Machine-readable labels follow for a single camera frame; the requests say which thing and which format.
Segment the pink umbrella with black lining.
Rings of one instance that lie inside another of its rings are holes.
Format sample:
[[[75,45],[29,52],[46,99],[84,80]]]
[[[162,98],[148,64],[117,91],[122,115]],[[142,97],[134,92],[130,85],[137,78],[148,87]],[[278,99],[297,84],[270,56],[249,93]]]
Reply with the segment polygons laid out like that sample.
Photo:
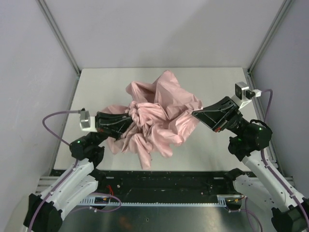
[[[199,121],[192,112],[202,109],[202,101],[183,89],[174,73],[163,72],[152,84],[133,81],[126,87],[132,96],[128,106],[110,105],[108,114],[127,113],[133,122],[119,140],[108,138],[113,154],[131,152],[139,157],[142,169],[151,167],[151,153],[169,158],[171,145],[183,144]]]

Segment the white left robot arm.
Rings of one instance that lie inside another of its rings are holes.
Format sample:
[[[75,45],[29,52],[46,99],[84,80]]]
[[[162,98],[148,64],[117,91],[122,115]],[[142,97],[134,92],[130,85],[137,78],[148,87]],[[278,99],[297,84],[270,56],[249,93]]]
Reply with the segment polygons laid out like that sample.
[[[65,111],[80,115],[80,128],[87,132],[68,144],[73,164],[47,189],[28,197],[24,226],[29,232],[57,232],[66,216],[89,194],[98,189],[103,174],[97,169],[108,138],[120,139],[132,124],[127,114],[97,112],[90,116],[85,109]]]

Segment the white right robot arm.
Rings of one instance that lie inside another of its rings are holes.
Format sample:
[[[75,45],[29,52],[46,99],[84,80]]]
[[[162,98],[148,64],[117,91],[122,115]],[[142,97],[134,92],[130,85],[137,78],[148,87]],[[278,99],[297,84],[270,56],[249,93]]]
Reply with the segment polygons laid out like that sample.
[[[193,111],[192,116],[214,132],[229,130],[235,134],[229,138],[228,151],[253,172],[257,181],[251,183],[247,174],[235,168],[227,173],[234,189],[261,209],[270,210],[276,231],[302,232],[309,228],[309,200],[267,158],[265,148],[272,130],[260,120],[243,117],[241,109],[250,102],[237,96],[224,97]]]

